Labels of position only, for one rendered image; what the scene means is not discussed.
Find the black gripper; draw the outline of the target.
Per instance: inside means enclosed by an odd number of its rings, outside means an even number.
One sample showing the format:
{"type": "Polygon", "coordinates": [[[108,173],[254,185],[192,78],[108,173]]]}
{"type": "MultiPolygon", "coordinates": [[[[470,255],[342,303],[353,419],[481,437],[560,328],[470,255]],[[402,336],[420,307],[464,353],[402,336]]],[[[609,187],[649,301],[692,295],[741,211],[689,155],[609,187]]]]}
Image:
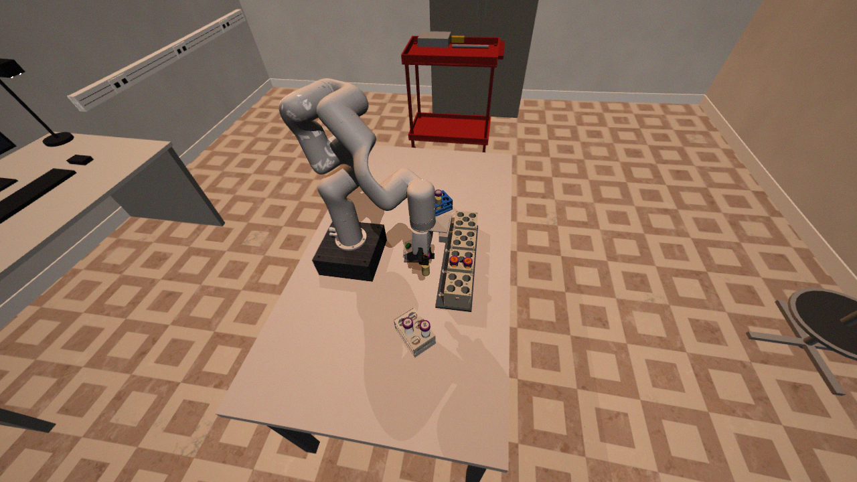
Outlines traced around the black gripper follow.
{"type": "Polygon", "coordinates": [[[432,234],[433,232],[429,230],[416,231],[414,228],[412,228],[412,253],[413,255],[416,255],[418,252],[418,262],[421,265],[429,265],[429,257],[427,255],[428,253],[431,254],[431,241],[433,238],[432,234]]]}

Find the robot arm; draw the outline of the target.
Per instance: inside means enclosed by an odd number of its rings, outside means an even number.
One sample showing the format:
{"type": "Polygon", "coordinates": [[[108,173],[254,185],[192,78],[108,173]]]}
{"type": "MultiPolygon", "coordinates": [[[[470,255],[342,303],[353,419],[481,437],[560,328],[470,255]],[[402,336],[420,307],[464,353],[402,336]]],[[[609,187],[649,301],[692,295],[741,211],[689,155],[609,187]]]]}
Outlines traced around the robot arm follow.
{"type": "Polygon", "coordinates": [[[411,228],[438,232],[439,243],[448,243],[452,216],[435,215],[431,182],[407,168],[398,169],[381,184],[372,177],[368,155],[376,145],[376,135],[360,118],[367,110],[368,100],[360,88],[330,78],[303,86],[279,102],[281,118],[296,135],[312,169],[320,175],[329,173],[317,184],[333,220],[329,235],[335,237],[341,250],[356,250],[366,243],[367,235],[360,228],[355,205],[346,199],[360,187],[373,204],[385,211],[394,210],[407,198],[411,228]],[[317,118],[332,135],[325,135],[317,118]]]}

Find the blue tube rack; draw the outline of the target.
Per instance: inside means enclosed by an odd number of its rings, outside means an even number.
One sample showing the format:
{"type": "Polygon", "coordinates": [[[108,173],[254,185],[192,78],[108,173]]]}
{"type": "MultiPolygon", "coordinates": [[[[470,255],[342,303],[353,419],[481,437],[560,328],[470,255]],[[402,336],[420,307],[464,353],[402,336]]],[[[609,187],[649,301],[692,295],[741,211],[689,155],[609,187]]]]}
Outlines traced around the blue tube rack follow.
{"type": "Polygon", "coordinates": [[[447,211],[450,211],[453,209],[452,198],[450,198],[450,196],[448,196],[444,190],[442,190],[442,193],[443,193],[442,194],[442,203],[441,204],[435,204],[435,215],[436,216],[440,216],[441,214],[446,213],[447,211]],[[442,206],[442,208],[440,210],[437,210],[438,206],[442,206]]]}

